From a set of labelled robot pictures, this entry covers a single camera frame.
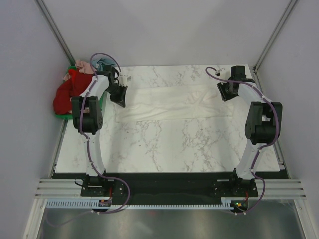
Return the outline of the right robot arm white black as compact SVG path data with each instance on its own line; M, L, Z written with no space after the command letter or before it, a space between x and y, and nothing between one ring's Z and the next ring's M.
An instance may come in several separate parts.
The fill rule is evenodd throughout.
M272 102L246 76L244 66L231 67L230 77L217 84L223 101L241 97L249 106L244 132L247 144L234 170L235 179L228 183L234 196L246 191L246 184L256 178L256 169L265 148L273 145L280 135L283 106Z

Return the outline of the white t shirt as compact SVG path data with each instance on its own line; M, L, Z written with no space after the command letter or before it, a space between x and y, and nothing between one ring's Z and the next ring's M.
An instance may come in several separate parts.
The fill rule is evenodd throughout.
M224 103L215 85L184 85L129 89L126 107L116 108L116 122L232 117L234 105Z

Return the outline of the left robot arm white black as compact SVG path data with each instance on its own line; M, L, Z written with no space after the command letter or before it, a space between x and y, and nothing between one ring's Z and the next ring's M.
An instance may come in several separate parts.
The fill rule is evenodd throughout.
M89 179L97 178L92 184L92 190L99 196L109 192L107 181L124 180L106 176L106 169L102 162L100 146L100 130L103 126L103 114L100 98L108 93L110 101L125 108L127 86L119 82L120 72L112 65L97 71L89 86L77 97L71 98L73 126L81 134L86 157L86 175Z

